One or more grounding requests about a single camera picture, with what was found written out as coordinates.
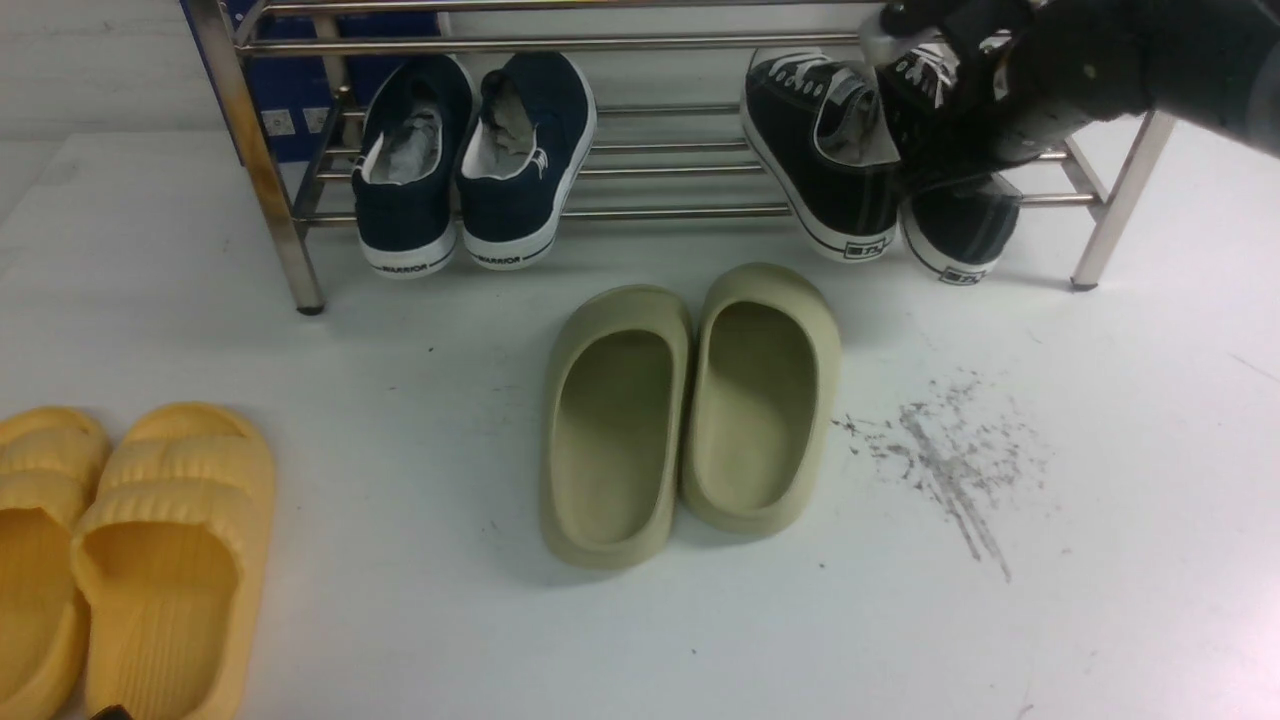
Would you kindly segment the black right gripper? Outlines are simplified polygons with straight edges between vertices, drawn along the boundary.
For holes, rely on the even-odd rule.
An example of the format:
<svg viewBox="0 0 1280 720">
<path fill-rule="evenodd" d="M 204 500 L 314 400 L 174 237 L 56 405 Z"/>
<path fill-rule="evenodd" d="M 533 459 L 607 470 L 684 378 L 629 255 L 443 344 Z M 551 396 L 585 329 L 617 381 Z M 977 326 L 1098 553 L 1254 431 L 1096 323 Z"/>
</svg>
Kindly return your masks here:
<svg viewBox="0 0 1280 720">
<path fill-rule="evenodd" d="M 899 141 L 910 195 L 963 184 L 1038 158 L 1083 127 L 1151 108 L 1146 45 L 1124 1 L 890 1 L 879 14 L 887 67 L 942 38 L 957 58 L 943 106 Z"/>
</svg>

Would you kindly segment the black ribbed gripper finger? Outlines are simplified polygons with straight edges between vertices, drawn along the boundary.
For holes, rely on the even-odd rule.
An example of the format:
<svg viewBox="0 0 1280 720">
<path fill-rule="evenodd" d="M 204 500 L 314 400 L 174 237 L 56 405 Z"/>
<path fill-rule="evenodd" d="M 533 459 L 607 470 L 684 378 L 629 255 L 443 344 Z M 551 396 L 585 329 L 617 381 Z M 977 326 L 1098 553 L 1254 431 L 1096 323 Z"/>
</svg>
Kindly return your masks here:
<svg viewBox="0 0 1280 720">
<path fill-rule="evenodd" d="M 90 720 L 133 720 L 133 716 L 122 706 L 109 706 L 96 712 Z"/>
</svg>

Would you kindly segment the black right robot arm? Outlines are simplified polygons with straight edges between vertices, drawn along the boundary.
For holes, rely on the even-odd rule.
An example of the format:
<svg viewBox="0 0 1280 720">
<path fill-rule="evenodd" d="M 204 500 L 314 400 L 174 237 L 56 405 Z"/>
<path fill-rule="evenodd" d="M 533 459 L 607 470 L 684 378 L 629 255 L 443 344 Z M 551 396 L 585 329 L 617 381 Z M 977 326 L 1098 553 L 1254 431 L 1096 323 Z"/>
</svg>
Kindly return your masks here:
<svg viewBox="0 0 1280 720">
<path fill-rule="evenodd" d="M 943 108 L 901 151 L 909 193 L 1149 111 L 1279 151 L 1275 1 L 888 1 L 859 36 L 877 67 L 934 38 L 957 59 Z"/>
</svg>

